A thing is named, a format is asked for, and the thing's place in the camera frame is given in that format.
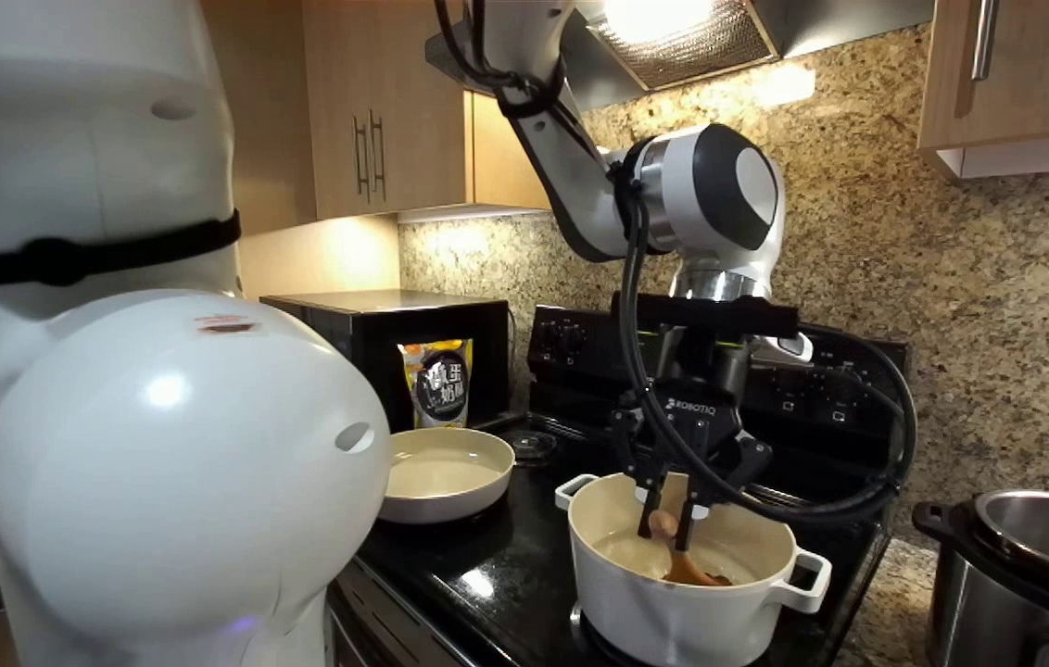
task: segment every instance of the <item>granite backsplash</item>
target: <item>granite backsplash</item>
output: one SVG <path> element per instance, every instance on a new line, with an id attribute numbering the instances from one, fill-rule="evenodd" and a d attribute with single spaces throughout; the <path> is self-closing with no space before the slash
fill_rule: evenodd
<path id="1" fill-rule="evenodd" d="M 918 457 L 903 499 L 1049 489 L 1049 173 L 952 180 L 917 148 L 928 30 L 607 107 L 607 148 L 695 121 L 748 132 L 790 184 L 774 301 L 912 345 Z M 782 79 L 815 93 L 771 107 Z M 582 262 L 545 215 L 401 227 L 406 290 L 511 301 L 520 378 L 534 303 L 604 303 L 617 262 Z M 671 285 L 658 261 L 649 291 Z"/>

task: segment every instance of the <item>pot handle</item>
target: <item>pot handle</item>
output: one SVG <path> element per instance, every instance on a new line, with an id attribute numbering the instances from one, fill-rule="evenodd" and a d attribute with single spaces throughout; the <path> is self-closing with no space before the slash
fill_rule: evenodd
<path id="1" fill-rule="evenodd" d="M 810 588 L 796 588 L 790 583 L 771 583 L 771 597 L 782 608 L 795 608 L 801 616 L 815 616 L 822 608 L 828 588 L 831 588 L 831 560 L 822 560 L 819 552 L 796 548 L 795 568 L 815 572 L 815 583 Z"/>
<path id="2" fill-rule="evenodd" d="M 562 484 L 555 484 L 555 509 L 569 510 L 572 497 L 574 497 L 579 489 L 586 489 L 590 482 L 598 482 L 598 473 L 574 473 L 574 479 L 569 479 Z"/>
<path id="3" fill-rule="evenodd" d="M 942 503 L 918 499 L 907 519 L 917 522 L 917 531 L 922 531 L 933 540 L 952 540 L 955 537 L 955 531 L 950 522 L 950 509 L 942 509 Z"/>

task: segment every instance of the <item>wall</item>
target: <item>wall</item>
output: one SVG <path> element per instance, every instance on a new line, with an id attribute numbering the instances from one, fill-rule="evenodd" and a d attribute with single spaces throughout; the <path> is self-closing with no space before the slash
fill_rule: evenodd
<path id="1" fill-rule="evenodd" d="M 234 245 L 244 295 L 401 290 L 401 228 L 388 217 L 325 217 Z"/>
<path id="2" fill-rule="evenodd" d="M 918 458 L 907 499 L 1049 484 L 1049 173 L 952 180 L 917 153 L 928 32 L 891 32 L 602 110 L 593 132 L 637 136 L 728 121 L 782 164 L 790 237 L 774 295 L 813 322 L 912 345 Z M 771 105 L 796 79 L 815 93 Z M 646 290 L 665 291 L 661 261 Z M 549 217 L 406 227 L 406 285 L 509 295 L 523 348 L 532 309 L 621 290 L 621 268 L 574 261 Z"/>

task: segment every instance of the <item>white pot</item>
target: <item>white pot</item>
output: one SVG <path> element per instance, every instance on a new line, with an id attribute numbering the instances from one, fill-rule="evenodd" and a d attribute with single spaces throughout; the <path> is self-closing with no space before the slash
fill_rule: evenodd
<path id="1" fill-rule="evenodd" d="M 738 503 L 695 522 L 690 560 L 733 584 L 665 583 L 671 552 L 637 537 L 637 484 L 625 473 L 582 473 L 555 489 L 569 509 L 572 568 L 582 616 L 643 663 L 729 667 L 768 651 L 780 613 L 815 616 L 831 562 L 796 548 L 786 522 Z M 815 572 L 813 588 L 790 584 L 795 568 Z"/>

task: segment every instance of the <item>black appliance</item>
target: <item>black appliance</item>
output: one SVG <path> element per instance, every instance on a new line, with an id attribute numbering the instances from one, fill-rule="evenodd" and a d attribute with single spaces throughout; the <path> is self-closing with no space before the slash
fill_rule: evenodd
<path id="1" fill-rule="evenodd" d="M 475 341 L 467 422 L 486 422 L 509 413 L 509 303 L 435 291 L 310 291 L 263 295 L 322 335 L 376 385 L 388 431 L 417 427 L 417 403 L 406 380 L 396 345 L 418 341 Z"/>
<path id="2" fill-rule="evenodd" d="M 819 368 L 886 385 L 875 358 L 815 341 Z M 532 413 L 481 431 L 514 445 L 511 489 L 491 510 L 444 527 L 377 522 L 356 562 L 330 588 L 345 655 L 362 663 L 633 663 L 579 616 L 569 519 L 554 489 L 579 471 L 617 471 L 607 427 L 624 395 L 617 331 L 598 312 L 543 309 L 532 338 Z M 810 368 L 754 362 L 748 431 L 774 445 L 768 479 L 782 493 L 843 493 L 859 466 L 891 448 L 891 420 L 859 380 Z M 859 597 L 886 552 L 886 516 L 836 531 L 796 531 L 801 543 L 836 562 L 819 616 L 782 613 L 768 667 L 836 663 Z"/>

